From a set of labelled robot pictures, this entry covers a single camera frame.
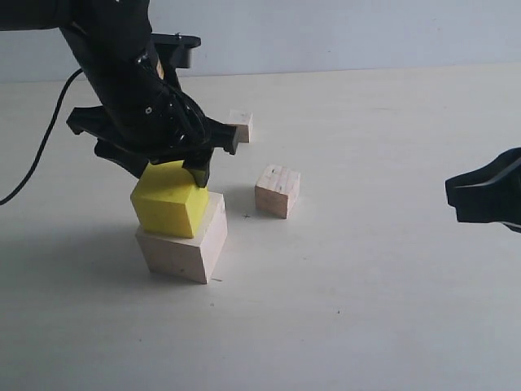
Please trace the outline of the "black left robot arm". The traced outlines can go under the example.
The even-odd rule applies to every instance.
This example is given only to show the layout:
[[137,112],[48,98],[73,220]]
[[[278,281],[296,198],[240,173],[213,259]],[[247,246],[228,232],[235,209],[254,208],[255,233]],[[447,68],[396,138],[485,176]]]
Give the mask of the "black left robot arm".
[[207,117],[181,87],[199,37],[154,33],[146,1],[4,1],[4,31],[59,30],[100,100],[67,123],[97,143],[96,156],[140,178],[179,161],[206,187],[216,149],[235,154],[238,129]]

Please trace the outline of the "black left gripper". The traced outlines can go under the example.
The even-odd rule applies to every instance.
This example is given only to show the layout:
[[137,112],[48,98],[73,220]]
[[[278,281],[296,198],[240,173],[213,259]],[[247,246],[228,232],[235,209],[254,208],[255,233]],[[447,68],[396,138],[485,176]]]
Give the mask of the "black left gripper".
[[96,87],[100,104],[74,108],[67,125],[96,139],[94,154],[140,179],[148,161],[184,160],[199,188],[208,185],[215,149],[234,155],[237,129],[206,116],[176,87]]

